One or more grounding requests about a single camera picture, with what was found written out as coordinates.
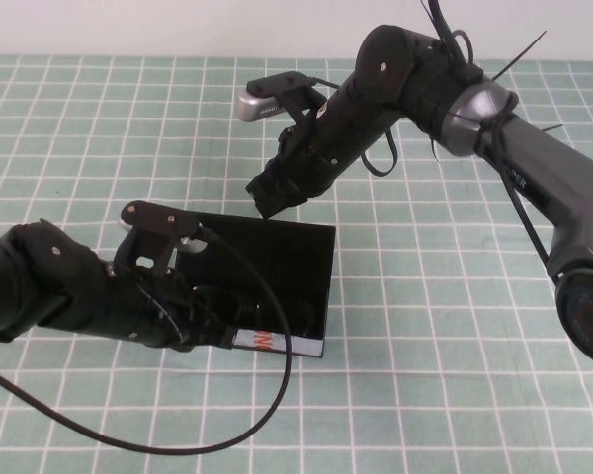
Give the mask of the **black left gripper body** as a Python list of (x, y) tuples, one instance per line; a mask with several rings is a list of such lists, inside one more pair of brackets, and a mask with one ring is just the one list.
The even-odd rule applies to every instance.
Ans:
[(106, 262), (105, 292), (91, 316), (91, 334), (154, 349), (189, 352), (193, 341), (191, 292), (173, 276)]

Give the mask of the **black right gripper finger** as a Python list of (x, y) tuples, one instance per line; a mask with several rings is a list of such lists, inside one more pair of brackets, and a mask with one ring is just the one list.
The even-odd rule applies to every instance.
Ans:
[(289, 208), (295, 208), (307, 203), (307, 195), (290, 193), (288, 190), (277, 190), (273, 197), (273, 212), (280, 213)]
[(258, 175), (246, 186), (258, 213), (269, 219), (280, 212), (280, 194), (276, 183), (265, 175)]

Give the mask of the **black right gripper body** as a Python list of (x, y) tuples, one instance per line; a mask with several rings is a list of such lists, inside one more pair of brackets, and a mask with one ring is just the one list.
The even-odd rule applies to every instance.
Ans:
[(282, 131), (278, 152), (259, 175), (276, 183), (277, 190), (303, 193), (307, 200), (322, 195), (335, 180), (335, 166), (323, 157), (296, 125)]

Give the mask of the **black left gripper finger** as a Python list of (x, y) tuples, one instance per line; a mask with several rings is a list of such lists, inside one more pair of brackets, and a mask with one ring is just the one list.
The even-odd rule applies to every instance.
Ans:
[(216, 347), (230, 350), (236, 336), (236, 329), (224, 325), (194, 325), (183, 323), (180, 327), (182, 340), (177, 345), (178, 352), (190, 352), (199, 347)]
[(224, 321), (210, 306), (197, 301), (191, 304), (189, 324), (197, 330), (224, 330), (226, 328)]

